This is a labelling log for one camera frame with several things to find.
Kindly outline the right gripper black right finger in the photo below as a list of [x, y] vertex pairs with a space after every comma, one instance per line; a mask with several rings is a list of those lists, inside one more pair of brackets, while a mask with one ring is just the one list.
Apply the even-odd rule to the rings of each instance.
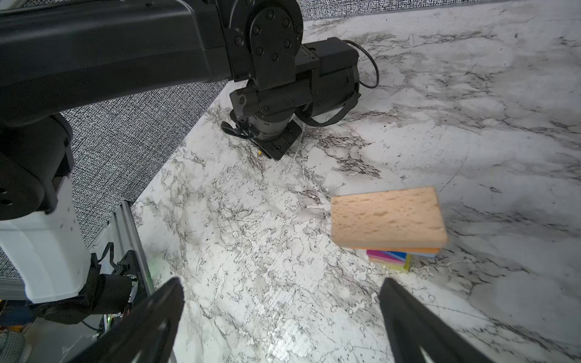
[[393, 278], [384, 280], [379, 302], [394, 361], [491, 361]]

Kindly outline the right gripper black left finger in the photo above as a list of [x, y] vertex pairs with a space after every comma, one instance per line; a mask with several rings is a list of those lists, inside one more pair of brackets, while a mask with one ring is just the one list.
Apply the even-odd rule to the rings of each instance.
[[168, 362], [185, 305], [178, 278], [171, 278], [72, 362]]

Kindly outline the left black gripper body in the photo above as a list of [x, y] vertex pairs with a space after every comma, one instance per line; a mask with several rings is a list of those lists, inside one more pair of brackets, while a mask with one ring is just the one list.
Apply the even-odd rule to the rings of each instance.
[[260, 91], [249, 82], [230, 94], [234, 123], [221, 130], [249, 140], [268, 158], [281, 160], [304, 125], [322, 128], [341, 121], [358, 103], [359, 53], [349, 42], [329, 38], [301, 46], [293, 83]]

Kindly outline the green cube block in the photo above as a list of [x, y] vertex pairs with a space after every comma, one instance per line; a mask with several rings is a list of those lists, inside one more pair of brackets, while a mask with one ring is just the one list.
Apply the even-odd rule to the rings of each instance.
[[410, 263], [411, 263], [411, 258], [410, 257], [406, 257], [406, 259], [404, 261], [400, 261], [400, 260], [393, 260], [393, 259], [389, 259], [389, 258], [381, 258], [381, 257], [374, 257], [374, 256], [370, 256], [369, 257], [369, 261], [372, 263], [377, 263], [379, 265], [384, 266], [387, 269], [396, 271], [396, 272], [402, 272], [402, 273], [408, 273], [410, 270]]

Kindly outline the blue number 6 block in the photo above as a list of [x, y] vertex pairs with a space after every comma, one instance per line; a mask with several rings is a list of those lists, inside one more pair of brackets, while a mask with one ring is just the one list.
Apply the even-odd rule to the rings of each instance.
[[393, 258], [393, 259], [399, 260], [399, 261], [406, 261], [406, 259], [409, 257], [409, 255], [407, 253], [403, 253], [403, 252], [384, 251], [384, 254], [390, 258]]

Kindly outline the light blue block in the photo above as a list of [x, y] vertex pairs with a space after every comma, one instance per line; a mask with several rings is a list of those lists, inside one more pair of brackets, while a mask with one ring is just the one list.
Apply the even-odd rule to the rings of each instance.
[[434, 258], [437, 255], [436, 253], [407, 253], [407, 254], [417, 256], [417, 257], [426, 257], [426, 258]]

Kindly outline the magenta cube block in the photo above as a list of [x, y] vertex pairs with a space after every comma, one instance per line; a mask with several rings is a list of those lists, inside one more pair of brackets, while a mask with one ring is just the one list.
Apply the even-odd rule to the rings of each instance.
[[401, 260], [401, 258], [392, 257], [391, 255], [387, 255], [384, 251], [368, 250], [366, 251], [366, 254], [371, 260], [378, 260], [400, 266], [405, 264], [405, 259]]

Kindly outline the orange cylinder block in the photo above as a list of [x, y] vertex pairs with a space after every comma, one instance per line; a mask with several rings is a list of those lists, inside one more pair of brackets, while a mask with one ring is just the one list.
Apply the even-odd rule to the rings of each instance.
[[384, 249], [375, 249], [376, 251], [391, 251], [391, 252], [398, 252], [398, 253], [412, 253], [412, 254], [426, 254], [426, 255], [435, 255], [440, 252], [438, 248], [384, 248]]

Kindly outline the natural wood plank block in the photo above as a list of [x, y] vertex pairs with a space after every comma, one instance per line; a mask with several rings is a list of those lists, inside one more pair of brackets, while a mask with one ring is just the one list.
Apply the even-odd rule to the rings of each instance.
[[440, 249], [449, 242], [433, 187], [331, 198], [331, 240], [364, 250]]

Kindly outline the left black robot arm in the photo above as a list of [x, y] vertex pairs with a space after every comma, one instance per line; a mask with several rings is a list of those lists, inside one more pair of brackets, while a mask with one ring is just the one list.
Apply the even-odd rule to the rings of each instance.
[[281, 159], [316, 117], [358, 102], [353, 42], [303, 41], [295, 1], [75, 1], [1, 14], [1, 247], [35, 316], [75, 325], [145, 296], [134, 252], [113, 273], [81, 244], [62, 112], [191, 82], [245, 82], [230, 136]]

